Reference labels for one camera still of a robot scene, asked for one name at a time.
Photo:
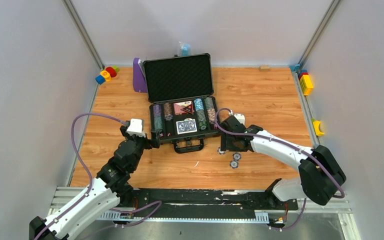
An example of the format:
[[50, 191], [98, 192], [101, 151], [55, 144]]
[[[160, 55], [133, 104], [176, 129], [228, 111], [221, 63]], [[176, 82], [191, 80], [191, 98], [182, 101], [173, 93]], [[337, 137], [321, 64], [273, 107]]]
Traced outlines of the teal poker chip stack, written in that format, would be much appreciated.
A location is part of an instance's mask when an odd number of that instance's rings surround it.
[[156, 132], [162, 132], [164, 130], [164, 118], [161, 116], [154, 117], [154, 130]]

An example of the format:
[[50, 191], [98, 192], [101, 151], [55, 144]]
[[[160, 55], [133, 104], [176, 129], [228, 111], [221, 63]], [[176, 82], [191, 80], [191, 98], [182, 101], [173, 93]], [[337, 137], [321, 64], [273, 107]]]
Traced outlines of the blue playing card deck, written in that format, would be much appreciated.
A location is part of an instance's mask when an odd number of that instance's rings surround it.
[[176, 132], [178, 135], [195, 133], [198, 131], [195, 119], [192, 121], [184, 121], [184, 120], [177, 121], [175, 125], [176, 125]]

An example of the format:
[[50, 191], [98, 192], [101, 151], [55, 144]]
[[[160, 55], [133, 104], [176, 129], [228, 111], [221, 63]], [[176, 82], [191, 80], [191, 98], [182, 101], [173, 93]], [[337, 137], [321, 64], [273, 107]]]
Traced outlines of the red playing card deck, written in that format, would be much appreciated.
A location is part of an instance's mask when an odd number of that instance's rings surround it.
[[189, 104], [193, 104], [192, 101], [183, 101], [183, 102], [176, 102], [173, 104], [173, 108], [174, 108], [174, 114], [175, 115], [184, 115], [181, 111], [181, 108], [184, 107], [184, 106], [187, 106]]

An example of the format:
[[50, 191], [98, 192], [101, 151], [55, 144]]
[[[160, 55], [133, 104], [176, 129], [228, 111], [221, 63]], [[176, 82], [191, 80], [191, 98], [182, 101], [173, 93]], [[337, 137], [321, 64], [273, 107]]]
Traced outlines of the red triangular card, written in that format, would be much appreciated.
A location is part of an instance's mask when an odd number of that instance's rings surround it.
[[192, 114], [192, 115], [194, 114], [194, 107], [193, 107], [193, 104], [192, 104], [192, 103], [183, 106], [180, 110], [181, 110], [181, 112], [182, 112], [183, 114]]

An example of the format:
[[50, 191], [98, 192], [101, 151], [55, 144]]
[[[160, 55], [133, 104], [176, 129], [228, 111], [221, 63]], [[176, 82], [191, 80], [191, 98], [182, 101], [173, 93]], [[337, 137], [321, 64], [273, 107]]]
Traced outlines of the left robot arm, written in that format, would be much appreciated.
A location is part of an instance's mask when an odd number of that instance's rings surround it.
[[29, 223], [30, 240], [74, 240], [104, 212], [117, 205], [126, 207], [132, 203], [133, 187], [128, 181], [144, 150], [153, 146], [144, 132], [142, 119], [131, 119], [120, 127], [120, 131], [125, 140], [88, 187], [56, 213], [45, 218], [37, 216]]

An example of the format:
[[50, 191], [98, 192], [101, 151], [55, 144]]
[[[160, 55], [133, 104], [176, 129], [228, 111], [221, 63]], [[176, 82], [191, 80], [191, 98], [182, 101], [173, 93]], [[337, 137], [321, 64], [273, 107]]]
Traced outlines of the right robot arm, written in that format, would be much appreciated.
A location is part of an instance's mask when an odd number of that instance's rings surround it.
[[276, 179], [267, 189], [266, 204], [278, 209], [286, 201], [308, 198], [325, 206], [331, 198], [344, 198], [342, 185], [347, 177], [331, 151], [318, 145], [315, 148], [294, 144], [267, 130], [245, 125], [229, 116], [218, 125], [222, 152], [247, 152], [267, 155], [296, 170], [296, 178]]

